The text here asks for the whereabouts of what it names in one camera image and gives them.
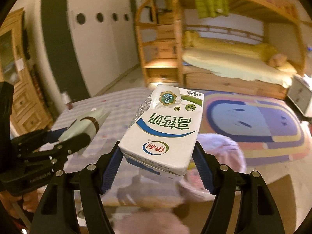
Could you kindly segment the person's left hand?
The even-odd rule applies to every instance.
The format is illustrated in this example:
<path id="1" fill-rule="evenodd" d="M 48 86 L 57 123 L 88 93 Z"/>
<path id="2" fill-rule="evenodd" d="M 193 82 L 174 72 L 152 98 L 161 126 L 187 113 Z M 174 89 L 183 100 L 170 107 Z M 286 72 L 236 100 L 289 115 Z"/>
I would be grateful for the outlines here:
<path id="1" fill-rule="evenodd" d="M 34 213 L 39 204 L 39 193 L 37 190 L 30 193 L 26 193 L 20 197 L 14 197 L 9 194 L 7 191 L 1 192 L 1 202 L 8 212 L 8 214 L 16 219 L 19 219 L 19 215 L 13 208 L 13 203 L 22 200 L 22 208 L 27 212 Z"/>

